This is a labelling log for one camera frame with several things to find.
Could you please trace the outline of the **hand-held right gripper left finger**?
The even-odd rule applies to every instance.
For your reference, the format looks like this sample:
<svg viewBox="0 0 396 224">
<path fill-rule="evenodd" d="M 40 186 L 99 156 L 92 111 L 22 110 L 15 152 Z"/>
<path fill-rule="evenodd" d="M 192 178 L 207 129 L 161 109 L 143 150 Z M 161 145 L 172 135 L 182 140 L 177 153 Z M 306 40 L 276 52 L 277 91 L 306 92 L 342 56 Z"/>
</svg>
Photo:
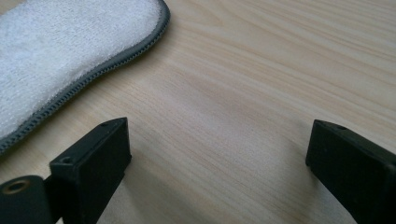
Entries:
<svg viewBox="0 0 396 224">
<path fill-rule="evenodd" d="M 64 224 L 96 224 L 131 159 L 128 119 L 96 126 L 49 163 L 54 216 Z"/>
</svg>

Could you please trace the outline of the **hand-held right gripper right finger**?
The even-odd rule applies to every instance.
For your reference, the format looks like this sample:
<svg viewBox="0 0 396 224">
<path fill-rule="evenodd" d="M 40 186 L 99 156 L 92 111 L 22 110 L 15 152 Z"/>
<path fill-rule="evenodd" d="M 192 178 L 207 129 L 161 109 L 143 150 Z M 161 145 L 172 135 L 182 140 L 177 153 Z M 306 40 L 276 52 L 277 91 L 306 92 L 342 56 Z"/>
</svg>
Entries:
<svg viewBox="0 0 396 224">
<path fill-rule="evenodd" d="M 396 155 L 316 119 L 305 164 L 358 224 L 396 224 Z"/>
</svg>

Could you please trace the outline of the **white towel with grey trim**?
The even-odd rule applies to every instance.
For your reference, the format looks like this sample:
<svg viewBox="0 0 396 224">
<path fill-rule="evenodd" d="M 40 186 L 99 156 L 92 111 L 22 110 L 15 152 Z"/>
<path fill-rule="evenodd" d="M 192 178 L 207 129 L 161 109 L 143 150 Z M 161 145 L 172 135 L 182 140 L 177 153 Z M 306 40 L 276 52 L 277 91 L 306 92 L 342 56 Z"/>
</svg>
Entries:
<svg viewBox="0 0 396 224">
<path fill-rule="evenodd" d="M 164 0 L 25 0 L 0 15 L 0 155 L 169 21 Z"/>
</svg>

